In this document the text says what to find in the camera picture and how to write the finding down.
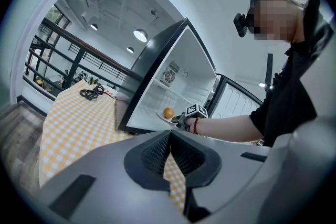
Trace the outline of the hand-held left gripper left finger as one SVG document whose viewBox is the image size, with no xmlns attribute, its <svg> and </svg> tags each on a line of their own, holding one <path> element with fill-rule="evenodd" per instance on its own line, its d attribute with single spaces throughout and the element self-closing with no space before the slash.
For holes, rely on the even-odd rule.
<svg viewBox="0 0 336 224">
<path fill-rule="evenodd" d="M 93 149 L 48 180 L 38 200 L 69 223 L 188 223 L 158 174 L 168 130 Z"/>
</svg>

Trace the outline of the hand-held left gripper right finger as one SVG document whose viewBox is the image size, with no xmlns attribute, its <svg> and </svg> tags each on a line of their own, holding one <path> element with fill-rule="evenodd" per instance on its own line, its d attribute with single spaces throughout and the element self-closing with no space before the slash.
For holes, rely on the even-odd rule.
<svg viewBox="0 0 336 224">
<path fill-rule="evenodd" d="M 171 131 L 170 152 L 185 178 L 184 211 L 170 223 L 265 223 L 256 179 L 268 149 Z"/>
</svg>

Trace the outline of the person's right hand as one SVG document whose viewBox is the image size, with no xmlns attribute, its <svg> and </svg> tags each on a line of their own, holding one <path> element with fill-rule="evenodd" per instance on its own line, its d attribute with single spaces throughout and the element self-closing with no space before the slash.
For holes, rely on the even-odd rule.
<svg viewBox="0 0 336 224">
<path fill-rule="evenodd" d="M 194 133 L 194 124 L 195 124 L 196 118 L 187 118 L 185 119 L 184 123 L 186 126 L 188 126 L 188 131 L 190 133 Z"/>
</svg>

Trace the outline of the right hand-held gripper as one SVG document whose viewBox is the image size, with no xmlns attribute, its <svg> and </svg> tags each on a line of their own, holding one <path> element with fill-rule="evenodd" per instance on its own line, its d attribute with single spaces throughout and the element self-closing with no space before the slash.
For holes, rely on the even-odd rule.
<svg viewBox="0 0 336 224">
<path fill-rule="evenodd" d="M 184 121 L 187 118 L 208 118 L 207 110 L 198 103 L 186 108 L 185 112 L 171 118 L 172 123 L 177 123 L 177 128 L 182 131 L 188 131 L 188 126 Z"/>
</svg>

